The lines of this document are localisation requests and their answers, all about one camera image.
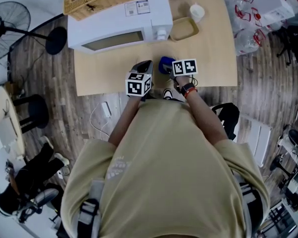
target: microwave window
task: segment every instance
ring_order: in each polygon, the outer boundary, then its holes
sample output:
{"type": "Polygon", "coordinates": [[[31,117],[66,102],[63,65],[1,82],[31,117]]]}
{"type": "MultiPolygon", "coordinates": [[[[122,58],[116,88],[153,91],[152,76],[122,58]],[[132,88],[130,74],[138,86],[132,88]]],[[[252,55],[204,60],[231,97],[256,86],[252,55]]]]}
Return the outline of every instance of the microwave window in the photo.
{"type": "Polygon", "coordinates": [[[101,39],[98,41],[90,42],[83,45],[83,47],[96,51],[96,50],[101,50],[101,49],[105,49],[105,48],[109,48],[117,45],[122,45],[126,43],[131,43],[131,42],[139,42],[143,40],[144,40],[144,37],[142,32],[137,31],[137,32],[120,34],[120,35],[108,37],[105,39],[101,39]]]}

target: beige t-shirt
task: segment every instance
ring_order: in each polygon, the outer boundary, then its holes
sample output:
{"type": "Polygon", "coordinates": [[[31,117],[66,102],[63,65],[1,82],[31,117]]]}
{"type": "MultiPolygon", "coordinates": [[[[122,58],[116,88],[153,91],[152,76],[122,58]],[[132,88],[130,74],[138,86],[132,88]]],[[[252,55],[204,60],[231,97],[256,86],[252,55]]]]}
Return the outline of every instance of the beige t-shirt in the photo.
{"type": "Polygon", "coordinates": [[[269,195],[247,145],[223,140],[212,146],[180,102],[141,104],[116,149],[101,140],[83,148],[65,189],[61,216],[72,220],[93,179],[105,179],[99,237],[199,238],[245,236],[242,194],[232,171],[269,195]]]}

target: fan base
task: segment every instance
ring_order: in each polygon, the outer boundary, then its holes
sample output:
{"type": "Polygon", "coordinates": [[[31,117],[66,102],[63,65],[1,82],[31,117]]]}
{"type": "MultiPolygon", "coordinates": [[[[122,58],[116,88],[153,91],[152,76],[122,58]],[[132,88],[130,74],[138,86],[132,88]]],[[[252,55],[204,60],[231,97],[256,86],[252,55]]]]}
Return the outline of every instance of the fan base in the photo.
{"type": "Polygon", "coordinates": [[[50,32],[48,38],[52,40],[46,41],[46,52],[50,55],[56,55],[64,48],[68,34],[64,27],[57,27],[50,32]]]}

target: electric fan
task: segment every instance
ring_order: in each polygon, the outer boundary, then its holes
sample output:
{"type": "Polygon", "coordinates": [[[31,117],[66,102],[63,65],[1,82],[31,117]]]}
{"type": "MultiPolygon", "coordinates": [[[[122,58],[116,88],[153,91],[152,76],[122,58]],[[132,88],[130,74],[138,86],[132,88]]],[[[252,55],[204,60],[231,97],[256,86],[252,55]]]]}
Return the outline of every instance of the electric fan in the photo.
{"type": "Polygon", "coordinates": [[[14,1],[0,3],[0,59],[8,54],[10,46],[23,35],[46,40],[47,53],[56,55],[66,44],[67,32],[64,27],[53,29],[48,36],[28,32],[30,26],[29,10],[14,1]]]}

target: red bracelet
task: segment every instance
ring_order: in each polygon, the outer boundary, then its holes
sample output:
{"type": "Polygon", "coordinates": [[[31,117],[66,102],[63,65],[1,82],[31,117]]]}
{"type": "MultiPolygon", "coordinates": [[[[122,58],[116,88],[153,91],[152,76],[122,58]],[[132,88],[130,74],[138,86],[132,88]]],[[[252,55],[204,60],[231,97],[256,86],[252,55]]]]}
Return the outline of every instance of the red bracelet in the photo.
{"type": "Polygon", "coordinates": [[[189,88],[186,92],[185,92],[185,94],[184,94],[184,98],[187,98],[187,96],[188,96],[188,94],[189,93],[191,93],[192,91],[198,91],[195,87],[191,87],[191,88],[189,88]]]}

